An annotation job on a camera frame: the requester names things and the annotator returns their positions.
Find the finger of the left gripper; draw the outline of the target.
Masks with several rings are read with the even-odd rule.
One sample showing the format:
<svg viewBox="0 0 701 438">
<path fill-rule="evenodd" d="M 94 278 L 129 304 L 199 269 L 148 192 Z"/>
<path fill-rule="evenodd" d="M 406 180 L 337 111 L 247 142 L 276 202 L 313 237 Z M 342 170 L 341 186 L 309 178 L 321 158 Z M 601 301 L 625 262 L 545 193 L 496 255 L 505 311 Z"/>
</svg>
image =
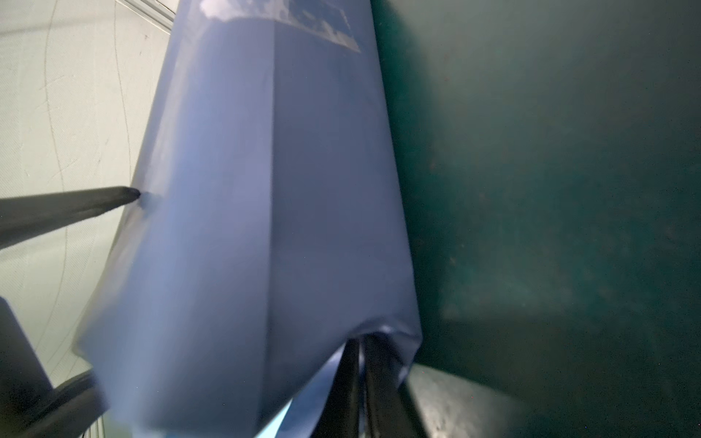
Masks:
<svg viewBox="0 0 701 438">
<path fill-rule="evenodd" d="M 1 435 L 79 437 L 107 404 L 91 372 L 55 387 L 5 299 L 1 300 Z"/>
<path fill-rule="evenodd" d="M 108 213 L 141 196 L 139 190 L 113 186 L 1 199 L 1 248 Z"/>
</svg>

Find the light blue wrapping paper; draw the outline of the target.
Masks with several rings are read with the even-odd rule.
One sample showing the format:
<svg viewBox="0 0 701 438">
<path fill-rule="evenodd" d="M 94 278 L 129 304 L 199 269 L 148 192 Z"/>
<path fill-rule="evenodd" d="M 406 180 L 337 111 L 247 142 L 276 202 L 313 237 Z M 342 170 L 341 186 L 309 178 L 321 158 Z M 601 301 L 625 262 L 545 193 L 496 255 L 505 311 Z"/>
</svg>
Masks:
<svg viewBox="0 0 701 438">
<path fill-rule="evenodd" d="M 113 421 L 252 437 L 375 335 L 422 342 L 367 1 L 182 1 L 75 345 Z"/>
</svg>

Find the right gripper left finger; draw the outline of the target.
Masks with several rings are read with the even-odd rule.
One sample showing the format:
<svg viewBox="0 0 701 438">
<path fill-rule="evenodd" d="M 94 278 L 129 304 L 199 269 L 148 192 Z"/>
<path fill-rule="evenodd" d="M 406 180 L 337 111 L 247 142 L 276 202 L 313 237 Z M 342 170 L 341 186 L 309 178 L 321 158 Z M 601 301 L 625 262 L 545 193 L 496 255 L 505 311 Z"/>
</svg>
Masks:
<svg viewBox="0 0 701 438">
<path fill-rule="evenodd" d="M 358 438 L 360 415 L 360 343 L 349 339 L 313 438 Z"/>
</svg>

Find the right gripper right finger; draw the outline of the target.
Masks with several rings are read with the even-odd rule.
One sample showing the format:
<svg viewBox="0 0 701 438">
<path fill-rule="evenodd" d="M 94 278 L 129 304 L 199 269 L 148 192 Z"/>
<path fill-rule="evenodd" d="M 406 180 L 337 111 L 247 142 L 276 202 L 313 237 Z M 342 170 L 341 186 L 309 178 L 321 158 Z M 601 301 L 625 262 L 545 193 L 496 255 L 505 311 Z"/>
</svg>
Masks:
<svg viewBox="0 0 701 438">
<path fill-rule="evenodd" d="M 423 425 L 401 396 L 394 375 L 394 356 L 375 335 L 363 340 L 365 405 L 369 437 L 425 437 Z"/>
</svg>

